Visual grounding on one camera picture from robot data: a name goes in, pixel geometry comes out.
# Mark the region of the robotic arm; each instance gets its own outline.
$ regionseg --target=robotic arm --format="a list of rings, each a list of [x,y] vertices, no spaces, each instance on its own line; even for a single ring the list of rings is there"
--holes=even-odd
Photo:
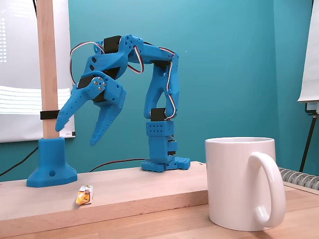
[[[173,140],[173,122],[171,121],[177,115],[178,108],[179,56],[166,48],[144,42],[134,35],[113,36],[104,41],[92,43],[95,44],[95,55],[88,58],[84,74],[78,84],[74,85],[71,97],[60,110],[56,131],[62,130],[70,117],[85,102],[92,100],[100,107],[98,121],[90,141],[91,145],[96,144],[124,105],[126,91],[116,80],[127,68],[140,74],[144,71],[144,64],[154,64],[153,77],[144,108],[144,117],[151,120],[147,123],[150,160],[145,160],[142,168],[144,165],[144,170],[156,172],[173,168],[188,169],[189,159],[186,164],[178,165],[178,162],[175,162],[176,159],[182,159],[184,162],[185,158],[174,157],[177,142]],[[130,66],[129,62],[140,63],[141,71]],[[162,93],[166,96],[165,109],[157,108],[157,102]]]

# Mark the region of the cable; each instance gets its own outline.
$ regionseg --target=cable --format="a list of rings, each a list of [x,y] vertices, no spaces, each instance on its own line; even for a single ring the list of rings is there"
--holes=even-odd
[[[102,51],[102,54],[104,54],[104,48],[103,48],[103,46],[101,46],[100,44],[98,44],[98,43],[96,43],[96,42],[93,42],[93,41],[82,42],[82,43],[78,44],[77,46],[75,46],[75,47],[70,51],[70,76],[71,76],[71,79],[72,79],[72,82],[73,82],[74,85],[75,85],[76,83],[75,83],[75,81],[74,81],[74,79],[73,79],[73,74],[72,74],[72,54],[73,54],[73,52],[74,52],[76,49],[78,49],[78,48],[80,48],[81,46],[84,46],[84,45],[86,45],[86,44],[94,44],[94,45],[96,45],[96,46]]]
[[[167,48],[160,47],[160,50],[169,52],[170,54],[172,54],[172,57],[175,56],[175,53],[174,53],[173,51],[167,49]],[[166,91],[167,91],[167,92],[169,92],[170,73],[171,73],[172,67],[173,67],[173,63],[172,63],[172,61],[171,61],[170,64],[169,64],[168,80],[167,80],[167,84],[166,84]],[[174,118],[175,115],[176,115],[176,112],[177,112],[177,110],[176,110],[176,105],[175,105],[175,102],[174,102],[173,97],[171,96],[171,94],[168,94],[168,97],[169,97],[169,99],[170,99],[170,102],[171,102],[171,104],[172,104],[172,106],[173,106],[173,110],[174,110],[174,111],[173,111],[173,114],[172,114],[171,116],[166,117],[165,120],[170,120],[170,119]]]
[[[141,74],[141,73],[143,73],[143,71],[144,71],[143,59],[142,59],[142,57],[141,57],[141,55],[140,55],[140,51],[139,51],[138,46],[134,46],[134,50],[135,50],[135,53],[136,53],[136,55],[137,55],[137,57],[138,57],[138,60],[139,60],[139,62],[140,62],[141,71],[138,71],[137,69],[135,69],[134,67],[130,66],[129,64],[128,64],[128,67],[129,67],[132,71],[134,71],[135,73]]]
[[[35,16],[36,16],[36,4],[35,4],[35,0],[33,0],[33,6],[34,6]]]
[[[102,166],[105,166],[105,165],[108,165],[108,164],[111,164],[111,163],[122,163],[122,162],[128,162],[128,161],[138,161],[138,160],[145,160],[145,158],[131,158],[131,159],[124,159],[124,160],[116,160],[116,161],[110,161],[110,162],[107,162],[107,163],[103,163],[95,168],[93,168],[91,172],[93,172],[95,169],[99,168],[99,167],[102,167]]]
[[[39,146],[37,148],[35,148],[27,157],[24,158],[24,160],[22,160],[21,162],[17,163],[16,165],[12,166],[10,169],[6,170],[5,172],[3,172],[2,174],[0,174],[0,177],[5,175],[6,173],[10,172],[11,170],[13,170],[15,167],[19,166],[20,164],[24,163],[31,155],[34,154],[34,152],[36,152],[39,149]]]

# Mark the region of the small snack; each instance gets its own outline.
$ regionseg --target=small snack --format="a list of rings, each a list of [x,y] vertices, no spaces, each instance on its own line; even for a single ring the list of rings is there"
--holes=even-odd
[[[78,196],[76,198],[76,204],[85,205],[91,204],[93,199],[93,186],[85,185],[82,186],[78,192]]]

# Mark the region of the teal background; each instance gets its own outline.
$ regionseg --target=teal background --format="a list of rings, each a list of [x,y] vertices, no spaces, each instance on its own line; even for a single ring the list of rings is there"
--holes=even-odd
[[[72,0],[71,47],[83,41],[135,34],[176,51],[180,56],[179,114],[174,120],[177,156],[204,162],[207,138],[265,136],[276,140],[279,166],[296,170],[311,122],[304,105],[297,103],[311,0],[274,2],[136,0],[132,4],[127,0]],[[74,53],[75,79],[92,54],[92,46]],[[76,138],[66,140],[66,156],[79,173],[107,161],[148,158],[143,108],[152,69],[146,66],[141,75],[128,69],[119,79],[128,92],[124,108],[94,147],[89,140],[98,107],[87,102],[76,113]],[[158,107],[163,106],[161,99]],[[36,146],[35,141],[0,144],[0,171],[21,161]],[[315,154],[310,152],[306,170],[319,175]],[[0,181],[25,179],[37,164],[36,152]],[[101,169],[140,164],[118,163]]]

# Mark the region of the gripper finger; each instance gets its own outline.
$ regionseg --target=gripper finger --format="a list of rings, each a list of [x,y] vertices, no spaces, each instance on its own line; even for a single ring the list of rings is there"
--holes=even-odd
[[[77,89],[75,85],[72,90],[72,94],[65,105],[60,110],[55,130],[57,132],[61,131],[64,126],[68,123],[72,115],[75,114],[87,101],[96,98],[104,89],[103,85],[97,84],[97,77],[93,78],[91,83],[81,89]]]
[[[98,121],[96,122],[95,129],[90,140],[90,144],[95,145],[101,137],[104,135],[106,130],[110,127],[115,118],[120,114],[123,108],[123,104],[126,97],[126,91],[122,88],[119,100],[114,103],[111,101],[104,101],[94,103],[99,106],[100,113]]]

